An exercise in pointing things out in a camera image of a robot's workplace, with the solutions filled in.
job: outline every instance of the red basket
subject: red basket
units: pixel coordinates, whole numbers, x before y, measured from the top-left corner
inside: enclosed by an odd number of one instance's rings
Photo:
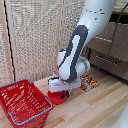
[[[14,128],[44,126],[52,103],[29,80],[0,87],[0,103]]]

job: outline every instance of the floor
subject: floor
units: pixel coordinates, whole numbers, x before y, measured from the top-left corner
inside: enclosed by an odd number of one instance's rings
[[[110,128],[128,102],[128,84],[103,71],[90,77],[98,81],[99,86],[88,92],[73,89],[63,104],[54,106],[44,128]],[[49,78],[35,82],[45,95]],[[1,107],[0,128],[12,128]]]

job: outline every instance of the basket handle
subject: basket handle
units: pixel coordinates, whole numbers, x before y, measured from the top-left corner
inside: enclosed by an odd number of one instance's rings
[[[49,104],[51,105],[51,107],[50,107],[50,108],[48,108],[48,109],[46,109],[46,110],[44,110],[43,112],[41,112],[41,113],[39,113],[39,114],[35,115],[35,116],[33,116],[33,117],[29,118],[28,120],[26,120],[26,121],[24,121],[24,122],[22,122],[22,123],[16,123],[16,122],[15,122],[15,120],[14,120],[14,118],[13,118],[13,116],[12,116],[12,114],[11,114],[11,113],[9,113],[9,115],[10,115],[10,117],[11,117],[11,119],[12,119],[13,123],[14,123],[15,125],[18,125],[18,126],[23,125],[23,124],[25,124],[25,123],[27,123],[27,122],[31,121],[32,119],[34,119],[34,118],[36,118],[36,117],[38,117],[38,116],[40,116],[40,115],[44,114],[45,112],[47,112],[47,111],[51,110],[51,109],[52,109],[52,103],[47,99],[47,97],[45,97],[45,99],[49,102]]]
[[[6,87],[6,86],[9,86],[9,85],[11,85],[11,84],[15,84],[15,83],[20,82],[20,81],[23,81],[23,80],[27,80],[30,84],[33,84],[33,82],[31,82],[31,81],[30,81],[30,80],[28,80],[28,79],[22,79],[22,80],[15,81],[15,82],[10,83],[10,84],[7,84],[7,85],[0,86],[0,88],[3,88],[3,87]]]

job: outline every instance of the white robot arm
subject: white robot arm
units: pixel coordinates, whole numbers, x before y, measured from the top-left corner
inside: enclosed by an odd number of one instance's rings
[[[72,83],[90,68],[86,58],[81,57],[85,45],[102,32],[109,22],[117,0],[85,0],[81,18],[66,49],[58,53],[59,76]]]

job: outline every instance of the cabinet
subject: cabinet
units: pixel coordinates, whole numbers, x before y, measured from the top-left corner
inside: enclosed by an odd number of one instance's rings
[[[115,25],[115,22],[109,22],[104,31],[86,45],[86,49],[91,49],[89,54],[91,64],[99,66],[105,59],[110,48]],[[101,68],[128,80],[128,24],[118,24],[111,52]]]

